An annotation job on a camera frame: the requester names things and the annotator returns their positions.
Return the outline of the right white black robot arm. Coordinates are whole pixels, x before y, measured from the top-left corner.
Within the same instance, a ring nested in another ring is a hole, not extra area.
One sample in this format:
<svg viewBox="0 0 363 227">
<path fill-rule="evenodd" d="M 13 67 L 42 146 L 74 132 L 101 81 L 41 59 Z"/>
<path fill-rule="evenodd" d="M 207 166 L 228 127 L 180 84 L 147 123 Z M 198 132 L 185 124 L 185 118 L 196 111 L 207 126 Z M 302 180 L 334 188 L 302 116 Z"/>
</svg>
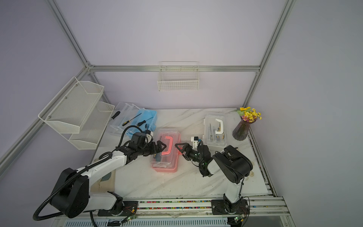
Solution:
<svg viewBox="0 0 363 227">
<path fill-rule="evenodd" d="M 229 181 L 224 193 L 226 204 L 236 205 L 243 201 L 244 180 L 253 170 L 253 164 L 237 148 L 228 145 L 223 151 L 212 154 L 202 140 L 193 141 L 193 145 L 177 143 L 175 148 L 187 161 L 198 164 L 197 167 L 203 177 L 212 177 L 218 172 L 224 174 Z"/>
</svg>

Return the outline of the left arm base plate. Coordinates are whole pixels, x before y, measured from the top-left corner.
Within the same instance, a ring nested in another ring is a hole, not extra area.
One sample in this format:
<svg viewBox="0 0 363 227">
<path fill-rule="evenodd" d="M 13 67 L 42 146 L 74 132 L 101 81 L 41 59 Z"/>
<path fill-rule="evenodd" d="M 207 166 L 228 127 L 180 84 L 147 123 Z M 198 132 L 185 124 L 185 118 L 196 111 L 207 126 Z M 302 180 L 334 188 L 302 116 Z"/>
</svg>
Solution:
<svg viewBox="0 0 363 227">
<path fill-rule="evenodd" d="M 132 214 L 136 214 L 138 205 L 138 201 L 117 202 L 110 210 L 99 210 L 97 215 L 99 217 L 126 217 Z"/>
</svg>

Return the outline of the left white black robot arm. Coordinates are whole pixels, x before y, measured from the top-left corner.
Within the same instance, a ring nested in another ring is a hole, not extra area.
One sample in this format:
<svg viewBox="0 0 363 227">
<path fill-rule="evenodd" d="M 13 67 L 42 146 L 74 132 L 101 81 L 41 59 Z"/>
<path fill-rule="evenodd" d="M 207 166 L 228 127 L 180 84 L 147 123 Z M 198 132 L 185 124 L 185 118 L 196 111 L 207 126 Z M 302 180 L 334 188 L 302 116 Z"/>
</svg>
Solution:
<svg viewBox="0 0 363 227">
<path fill-rule="evenodd" d="M 103 154 L 99 161 L 77 170 L 64 170 L 52 191 L 50 204 L 68 218 L 96 210 L 108 211 L 113 216 L 118 216 L 125 210 L 123 198 L 111 191 L 93 193 L 91 186 L 137 157 L 161 153 L 166 147 L 162 141 L 153 141 L 150 134 L 136 132 L 130 141 Z"/>
</svg>

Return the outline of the pink clear toolbox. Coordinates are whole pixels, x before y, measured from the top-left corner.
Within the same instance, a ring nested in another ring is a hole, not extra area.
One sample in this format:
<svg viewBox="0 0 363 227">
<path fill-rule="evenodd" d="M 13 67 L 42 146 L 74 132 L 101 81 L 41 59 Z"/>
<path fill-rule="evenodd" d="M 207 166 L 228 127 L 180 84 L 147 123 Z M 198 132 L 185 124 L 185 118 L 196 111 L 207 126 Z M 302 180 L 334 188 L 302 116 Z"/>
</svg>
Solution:
<svg viewBox="0 0 363 227">
<path fill-rule="evenodd" d="M 155 139 L 166 145 L 166 148 L 150 158 L 152 169 L 159 173 L 175 173 L 178 168 L 179 150 L 175 144 L 181 141 L 177 129 L 161 128 L 157 130 Z"/>
</svg>

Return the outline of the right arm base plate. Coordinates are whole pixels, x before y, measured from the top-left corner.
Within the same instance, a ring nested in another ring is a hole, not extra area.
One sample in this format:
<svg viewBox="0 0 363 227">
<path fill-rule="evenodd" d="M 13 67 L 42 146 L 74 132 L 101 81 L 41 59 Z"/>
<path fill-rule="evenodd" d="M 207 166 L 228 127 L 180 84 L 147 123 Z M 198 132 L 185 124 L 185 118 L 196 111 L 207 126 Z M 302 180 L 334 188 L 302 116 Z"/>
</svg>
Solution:
<svg viewBox="0 0 363 227">
<path fill-rule="evenodd" d="M 231 203 L 228 199 L 211 201 L 213 215 L 247 215 L 250 214 L 248 201 L 244 199 Z"/>
</svg>

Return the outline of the white clear toolbox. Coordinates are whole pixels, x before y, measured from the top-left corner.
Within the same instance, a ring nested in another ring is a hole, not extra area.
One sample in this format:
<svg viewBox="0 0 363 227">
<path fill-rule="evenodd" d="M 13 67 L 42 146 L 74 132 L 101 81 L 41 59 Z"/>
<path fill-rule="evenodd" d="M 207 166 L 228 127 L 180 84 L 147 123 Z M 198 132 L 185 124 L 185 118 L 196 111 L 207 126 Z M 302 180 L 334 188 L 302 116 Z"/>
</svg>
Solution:
<svg viewBox="0 0 363 227">
<path fill-rule="evenodd" d="M 224 148 L 227 144 L 226 116 L 223 113 L 208 113 L 204 119 L 203 142 L 208 146 Z"/>
</svg>

